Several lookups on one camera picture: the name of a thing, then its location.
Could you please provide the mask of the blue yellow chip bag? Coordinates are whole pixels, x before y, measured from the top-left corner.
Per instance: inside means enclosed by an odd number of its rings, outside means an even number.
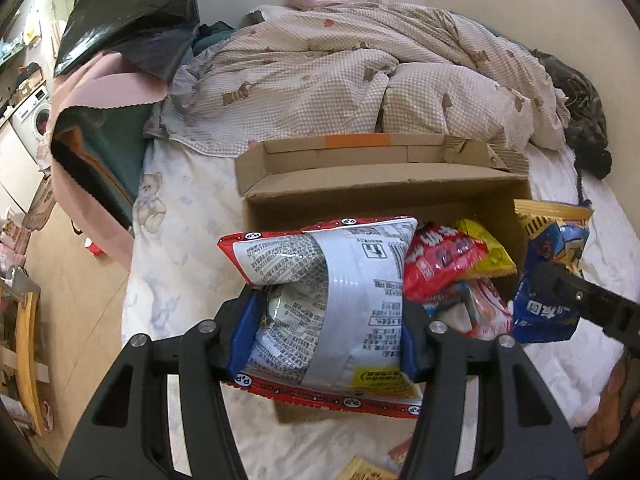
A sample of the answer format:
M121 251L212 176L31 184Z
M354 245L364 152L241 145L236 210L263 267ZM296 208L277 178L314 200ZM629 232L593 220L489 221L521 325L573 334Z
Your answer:
M521 281L513 298L512 336L520 344L572 338L578 311L553 290L563 274L580 278L592 209L541 200L516 200L514 212L527 236Z

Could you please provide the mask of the yellow snack bag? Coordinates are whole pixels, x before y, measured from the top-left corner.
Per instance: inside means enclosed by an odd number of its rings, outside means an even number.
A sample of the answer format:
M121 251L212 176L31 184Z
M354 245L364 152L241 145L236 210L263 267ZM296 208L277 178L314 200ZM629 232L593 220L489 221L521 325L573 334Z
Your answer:
M480 280L481 278L504 278L518 272L515 262L506 248L492 236L480 223L471 219L460 219L454 227L470 237L480 240L486 245L487 254L466 270L460 278L463 281Z

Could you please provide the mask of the red cartoon snack bag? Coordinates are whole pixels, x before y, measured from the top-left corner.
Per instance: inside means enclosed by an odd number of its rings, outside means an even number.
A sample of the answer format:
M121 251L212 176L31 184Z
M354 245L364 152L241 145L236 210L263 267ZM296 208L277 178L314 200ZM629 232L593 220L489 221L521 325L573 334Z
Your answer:
M428 222L416 231L405 256L404 296L423 302L487 254L486 245L450 226Z

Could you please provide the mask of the white red popcorn bag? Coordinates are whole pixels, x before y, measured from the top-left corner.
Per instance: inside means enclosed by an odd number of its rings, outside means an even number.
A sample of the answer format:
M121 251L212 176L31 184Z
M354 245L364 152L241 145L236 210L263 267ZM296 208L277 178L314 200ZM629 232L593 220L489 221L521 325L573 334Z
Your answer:
M413 217L344 218L218 242L257 318L241 321L235 387L278 402L415 418L401 369L405 256Z

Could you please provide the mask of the red white snack bag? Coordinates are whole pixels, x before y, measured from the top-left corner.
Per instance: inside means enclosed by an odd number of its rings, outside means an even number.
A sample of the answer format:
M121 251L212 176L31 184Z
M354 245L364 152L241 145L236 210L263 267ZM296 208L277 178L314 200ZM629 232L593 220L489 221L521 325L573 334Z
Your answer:
M465 337L493 340L510 334L512 313L489 278L455 282L425 300L431 318Z

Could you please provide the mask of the small yellow peanut packet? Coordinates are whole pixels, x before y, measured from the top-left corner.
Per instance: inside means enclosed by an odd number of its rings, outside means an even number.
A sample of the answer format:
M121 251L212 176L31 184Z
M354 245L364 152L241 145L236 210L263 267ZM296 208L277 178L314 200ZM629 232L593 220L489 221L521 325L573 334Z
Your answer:
M362 457L354 457L335 477L335 480L396 480L396 474L369 463Z

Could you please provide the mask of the dark garment on bed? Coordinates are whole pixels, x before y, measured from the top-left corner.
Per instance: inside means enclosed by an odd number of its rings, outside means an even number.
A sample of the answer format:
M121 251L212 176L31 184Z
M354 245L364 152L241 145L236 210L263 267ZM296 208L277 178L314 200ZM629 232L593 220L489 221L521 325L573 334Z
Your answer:
M602 102L596 87L579 70L574 70L554 55L533 49L530 53L551 77L555 88L566 96L565 106L570 119L564 128L565 141L574 152L578 204L589 207L582 189L582 177L591 174L604 179L612 169L612 155L608 151L608 133Z

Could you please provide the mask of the brown cardboard box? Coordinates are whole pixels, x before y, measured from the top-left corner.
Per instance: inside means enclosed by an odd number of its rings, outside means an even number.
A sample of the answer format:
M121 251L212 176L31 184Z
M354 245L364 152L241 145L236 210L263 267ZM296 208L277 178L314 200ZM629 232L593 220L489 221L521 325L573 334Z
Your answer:
M243 232L298 231L344 218L413 217L454 228L480 223L522 263L514 202L530 194L488 144L438 134L300 136L257 143L235 162Z

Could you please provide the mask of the white washing machine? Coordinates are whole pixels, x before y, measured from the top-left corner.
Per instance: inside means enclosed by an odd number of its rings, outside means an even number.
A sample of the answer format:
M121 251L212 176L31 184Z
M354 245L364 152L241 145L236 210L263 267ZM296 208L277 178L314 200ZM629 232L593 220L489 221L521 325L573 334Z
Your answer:
M43 144L51 111L51 98L43 82L17 105L10 123L33 160L37 159L38 148Z

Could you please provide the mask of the pink green folded blanket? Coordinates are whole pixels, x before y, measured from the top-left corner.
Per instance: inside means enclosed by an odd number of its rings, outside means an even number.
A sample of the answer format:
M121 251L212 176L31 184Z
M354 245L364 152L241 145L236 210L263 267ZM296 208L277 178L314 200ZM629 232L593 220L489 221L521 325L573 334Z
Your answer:
M53 81L54 197L82 232L130 267L132 207L148 139L143 127L168 84L115 51Z

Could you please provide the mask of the beige checkered duvet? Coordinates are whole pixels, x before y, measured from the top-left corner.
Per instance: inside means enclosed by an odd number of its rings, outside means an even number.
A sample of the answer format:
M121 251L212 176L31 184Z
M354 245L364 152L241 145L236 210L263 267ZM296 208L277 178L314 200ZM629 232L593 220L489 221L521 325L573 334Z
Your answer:
M178 69L144 131L213 157L290 136L437 133L564 148L565 96L533 53L446 10L286 11Z

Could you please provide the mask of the black plastic bag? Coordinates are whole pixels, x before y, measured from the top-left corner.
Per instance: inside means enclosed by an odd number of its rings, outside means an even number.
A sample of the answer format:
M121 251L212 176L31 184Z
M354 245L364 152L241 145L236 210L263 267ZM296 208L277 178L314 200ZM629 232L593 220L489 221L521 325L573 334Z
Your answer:
M55 76L100 51L115 51L140 70L171 81L200 22L198 0L75 0Z

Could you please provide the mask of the wooden chair frame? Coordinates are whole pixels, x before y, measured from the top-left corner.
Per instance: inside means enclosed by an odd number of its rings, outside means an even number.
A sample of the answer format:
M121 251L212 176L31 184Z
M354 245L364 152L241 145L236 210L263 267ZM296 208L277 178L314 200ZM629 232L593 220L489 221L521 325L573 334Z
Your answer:
M1 357L9 357L6 364L14 370L18 398L29 417L30 428L39 437L50 431L47 410L39 397L38 384L50 382L47 365L36 361L36 318L38 292L17 292L6 280L1 280L1 297L17 302L15 322L15 350L3 348Z

